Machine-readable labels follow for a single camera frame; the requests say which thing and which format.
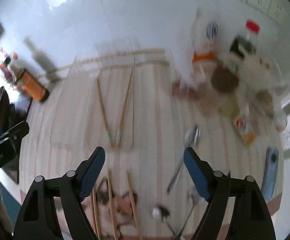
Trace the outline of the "white plastic bag with logo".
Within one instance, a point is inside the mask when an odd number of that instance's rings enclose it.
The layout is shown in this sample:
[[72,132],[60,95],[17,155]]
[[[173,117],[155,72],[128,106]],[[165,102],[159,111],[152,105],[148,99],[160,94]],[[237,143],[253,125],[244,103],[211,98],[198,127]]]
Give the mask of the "white plastic bag with logo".
[[221,19],[218,11],[198,7],[195,14],[180,20],[170,30],[166,58],[179,75],[181,84],[195,88],[193,62],[216,54]]

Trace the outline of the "large steel spoon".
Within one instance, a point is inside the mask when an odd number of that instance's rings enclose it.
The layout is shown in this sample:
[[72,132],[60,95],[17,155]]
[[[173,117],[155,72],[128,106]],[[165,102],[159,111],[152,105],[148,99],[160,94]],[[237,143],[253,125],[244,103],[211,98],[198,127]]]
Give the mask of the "large steel spoon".
[[162,205],[156,205],[152,208],[152,217],[155,220],[159,220],[163,224],[167,226],[167,228],[170,230],[170,232],[173,234],[173,236],[176,236],[176,231],[174,227],[170,224],[169,218],[170,218],[170,212],[167,210],[166,207]]

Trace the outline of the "red cap cola bottle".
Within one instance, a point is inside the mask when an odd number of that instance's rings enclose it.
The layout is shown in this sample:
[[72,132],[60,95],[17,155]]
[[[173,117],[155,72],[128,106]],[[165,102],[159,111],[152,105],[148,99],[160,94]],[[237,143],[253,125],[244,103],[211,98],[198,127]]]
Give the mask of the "red cap cola bottle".
[[245,55],[240,52],[239,46],[242,46],[248,54],[254,54],[257,51],[257,37],[260,26],[251,19],[247,19],[245,28],[238,32],[229,48],[229,62],[238,63],[243,60]]

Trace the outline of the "blue smartphone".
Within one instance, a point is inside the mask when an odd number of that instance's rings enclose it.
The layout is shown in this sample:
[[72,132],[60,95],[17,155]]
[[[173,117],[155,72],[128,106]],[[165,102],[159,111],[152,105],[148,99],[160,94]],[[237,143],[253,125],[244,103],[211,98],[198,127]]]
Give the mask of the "blue smartphone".
[[266,150],[265,170],[261,186],[261,192],[265,200],[270,200],[273,197],[277,179],[278,164],[279,151],[276,148],[269,147]]

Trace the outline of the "brown lid plastic jar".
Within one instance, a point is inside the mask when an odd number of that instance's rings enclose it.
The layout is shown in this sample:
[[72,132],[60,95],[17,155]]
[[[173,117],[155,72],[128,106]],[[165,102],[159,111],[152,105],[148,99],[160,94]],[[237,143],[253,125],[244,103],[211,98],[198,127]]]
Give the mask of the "brown lid plastic jar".
[[206,89],[199,101],[199,110],[205,117],[217,113],[219,107],[225,103],[227,97],[239,85],[239,79],[227,68],[215,67],[208,76]]

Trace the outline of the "dark soy sauce bottle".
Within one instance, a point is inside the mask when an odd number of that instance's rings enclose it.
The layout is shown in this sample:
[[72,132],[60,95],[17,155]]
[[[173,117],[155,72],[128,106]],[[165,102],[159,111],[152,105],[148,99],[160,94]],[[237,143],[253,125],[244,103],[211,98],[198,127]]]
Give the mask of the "dark soy sauce bottle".
[[36,101],[46,101],[50,92],[27,69],[19,68],[14,64],[9,64],[8,69],[12,74],[13,82],[19,88],[26,91]]

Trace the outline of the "clear bag of food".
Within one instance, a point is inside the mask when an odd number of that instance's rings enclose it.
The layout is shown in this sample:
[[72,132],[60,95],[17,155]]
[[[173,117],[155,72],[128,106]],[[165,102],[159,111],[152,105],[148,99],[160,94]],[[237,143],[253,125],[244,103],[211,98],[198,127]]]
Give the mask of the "clear bag of food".
[[234,95],[238,110],[231,118],[243,116],[250,119],[250,106],[263,116],[272,120],[275,129],[282,132],[287,127],[287,117],[278,99],[280,83],[274,78],[272,64],[259,53],[245,53],[243,57],[231,52],[227,66],[234,70],[239,79]]

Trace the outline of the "cat pattern striped table mat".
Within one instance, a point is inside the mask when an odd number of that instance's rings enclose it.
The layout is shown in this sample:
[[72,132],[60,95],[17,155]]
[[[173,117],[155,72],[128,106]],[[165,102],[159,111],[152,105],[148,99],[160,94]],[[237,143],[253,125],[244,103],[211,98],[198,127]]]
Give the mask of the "cat pattern striped table mat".
[[[121,147],[116,145],[121,111],[128,87],[131,69],[134,74],[125,111]],[[162,61],[137,63],[133,67],[101,72],[99,81],[106,118],[112,138],[110,147],[105,132],[100,105],[90,113],[91,131],[88,133],[90,148],[74,151],[53,147],[51,128],[58,99],[65,80],[50,86],[45,102],[34,101],[28,114],[29,134],[22,140],[19,161],[19,187],[27,193],[34,178],[60,177],[74,170],[94,149],[105,150],[105,163],[99,178],[107,178],[111,171],[114,193],[128,191],[127,171],[130,171],[133,189],[137,193],[137,210],[144,238],[168,238],[171,233],[150,215],[155,204],[162,204],[170,211],[170,222],[181,230],[191,209],[187,193],[193,181],[183,169],[171,193],[168,184],[184,152],[185,132],[198,125],[200,140],[195,152],[214,170],[234,178],[253,176],[258,184],[264,177],[266,150],[269,147],[282,151],[280,134],[270,120],[251,111],[256,139],[246,146],[233,127],[229,117],[218,111],[205,117],[199,104],[178,100],[172,96],[174,73]],[[188,220],[184,235],[189,237],[198,226],[207,206],[201,200]]]

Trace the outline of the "clear plastic utensil tray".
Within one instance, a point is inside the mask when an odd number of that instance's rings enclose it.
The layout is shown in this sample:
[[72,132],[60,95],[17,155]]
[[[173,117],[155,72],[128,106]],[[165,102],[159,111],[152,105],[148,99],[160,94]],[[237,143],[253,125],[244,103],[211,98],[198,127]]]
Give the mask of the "clear plastic utensil tray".
[[136,39],[95,45],[96,57],[74,58],[63,83],[51,128],[53,147],[74,151],[90,148],[90,113],[99,107],[97,78],[104,71],[133,67],[147,61],[165,61],[164,48],[141,48]]

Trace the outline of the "orange white seasoning packet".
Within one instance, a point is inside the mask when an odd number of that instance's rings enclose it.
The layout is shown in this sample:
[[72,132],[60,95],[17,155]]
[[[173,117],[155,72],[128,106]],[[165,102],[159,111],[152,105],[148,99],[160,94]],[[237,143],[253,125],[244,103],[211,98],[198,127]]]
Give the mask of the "orange white seasoning packet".
[[241,137],[243,143],[246,146],[251,146],[257,137],[251,123],[243,115],[237,116],[232,122],[234,129]]

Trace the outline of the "wooden chopstick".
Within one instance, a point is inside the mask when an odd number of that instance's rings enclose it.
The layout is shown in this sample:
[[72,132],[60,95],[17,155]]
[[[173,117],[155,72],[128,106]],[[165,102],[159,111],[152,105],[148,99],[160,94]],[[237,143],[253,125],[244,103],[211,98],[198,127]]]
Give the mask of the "wooden chopstick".
[[142,232],[141,232],[140,220],[139,220],[139,217],[138,217],[137,207],[136,207],[136,204],[135,204],[133,184],[132,184],[132,180],[131,180],[130,171],[127,171],[127,181],[128,181],[129,197],[130,197],[130,201],[131,201],[131,208],[132,208],[132,211],[133,211],[133,218],[134,218],[134,222],[135,222],[135,228],[136,228],[136,231],[137,231],[138,239],[139,240],[143,240]]
[[133,74],[134,74],[134,67],[131,69],[128,87],[127,87],[127,90],[125,93],[124,103],[123,103],[123,107],[122,107],[122,111],[121,111],[121,118],[120,118],[119,128],[118,128],[117,137],[116,137],[116,145],[118,148],[121,147],[122,133],[123,133],[123,128],[124,128],[125,111],[127,109],[128,96],[129,96],[129,91],[130,91],[130,87],[131,87],[131,81],[133,78]]
[[100,109],[101,109],[101,114],[102,114],[105,132],[106,132],[107,137],[108,137],[109,145],[111,148],[113,148],[114,145],[112,143],[112,138],[111,138],[111,134],[110,134],[109,126],[108,126],[108,121],[106,118],[105,107],[104,107],[103,97],[102,97],[102,92],[101,92],[101,84],[100,84],[99,78],[96,79],[96,83],[97,83],[97,91],[98,91],[98,100],[99,100],[99,105],[100,105]]
[[115,206],[114,206],[113,197],[112,197],[112,184],[111,184],[111,171],[110,170],[108,170],[107,178],[108,178],[109,205],[110,205],[112,229],[113,229],[114,239],[118,240],[118,233],[117,233],[116,220],[115,220]]
[[96,226],[96,218],[95,218],[95,210],[94,210],[94,205],[93,205],[93,192],[94,189],[92,189],[91,194],[90,194],[90,205],[91,205],[91,213],[92,213],[92,223],[93,223],[93,230],[95,232],[95,235],[98,239],[98,233],[97,233],[97,226]]
[[98,239],[102,239],[101,226],[100,226],[100,222],[99,222],[99,213],[98,213],[97,199],[96,199],[96,187],[94,187],[93,189],[94,189],[94,192],[93,192],[93,205],[94,205],[94,210],[95,210],[95,218],[96,218]]

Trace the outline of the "round bowl steel spoon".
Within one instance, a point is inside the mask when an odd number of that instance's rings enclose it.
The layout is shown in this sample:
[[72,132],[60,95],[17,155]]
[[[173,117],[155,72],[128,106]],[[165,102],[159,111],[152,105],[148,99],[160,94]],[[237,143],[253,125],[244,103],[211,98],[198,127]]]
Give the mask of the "round bowl steel spoon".
[[182,228],[180,230],[180,232],[178,233],[178,235],[175,237],[175,239],[185,239],[184,236],[182,235],[185,228],[186,228],[186,225],[188,223],[188,220],[193,212],[193,209],[195,208],[196,205],[198,205],[199,201],[200,201],[200,195],[196,189],[196,187],[191,187],[189,190],[188,190],[188,200],[190,202],[190,204],[192,205],[191,206],[191,209],[189,210],[189,213],[186,217],[186,220],[184,221],[183,225],[182,225]]

